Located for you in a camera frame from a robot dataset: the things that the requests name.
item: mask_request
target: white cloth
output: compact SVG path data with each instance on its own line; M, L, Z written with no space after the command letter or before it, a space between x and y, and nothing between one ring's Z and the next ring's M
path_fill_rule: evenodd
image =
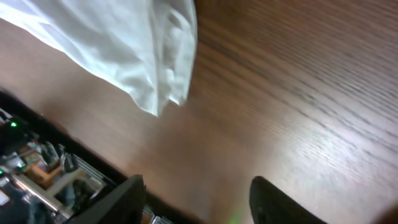
M197 44L193 0L0 0L0 17L65 52L159 115L188 95Z

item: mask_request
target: brown wooden surface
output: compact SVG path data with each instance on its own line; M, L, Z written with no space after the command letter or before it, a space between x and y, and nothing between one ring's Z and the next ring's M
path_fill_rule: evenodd
M190 96L154 118L0 21L0 81L206 223L251 223L263 175L330 223L398 203L398 2L197 1Z

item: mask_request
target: wood grain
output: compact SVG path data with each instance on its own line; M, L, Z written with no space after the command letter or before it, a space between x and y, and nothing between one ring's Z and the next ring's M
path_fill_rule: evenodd
M0 80L205 223L252 223L255 175L326 222L375 223L398 204L397 10L393 0L197 1L190 96L159 118L4 21Z

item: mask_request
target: folded white cloth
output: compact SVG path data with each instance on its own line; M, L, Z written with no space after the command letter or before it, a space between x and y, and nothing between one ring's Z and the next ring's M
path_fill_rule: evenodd
M65 52L159 115L188 95L197 44L193 0L0 0L0 17Z

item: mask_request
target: wooden table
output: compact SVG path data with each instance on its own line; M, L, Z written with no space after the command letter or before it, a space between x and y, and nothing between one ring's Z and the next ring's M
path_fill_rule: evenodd
M398 2L197 1L190 96L159 118L0 21L0 81L205 223L252 223L263 175L330 223L398 204Z

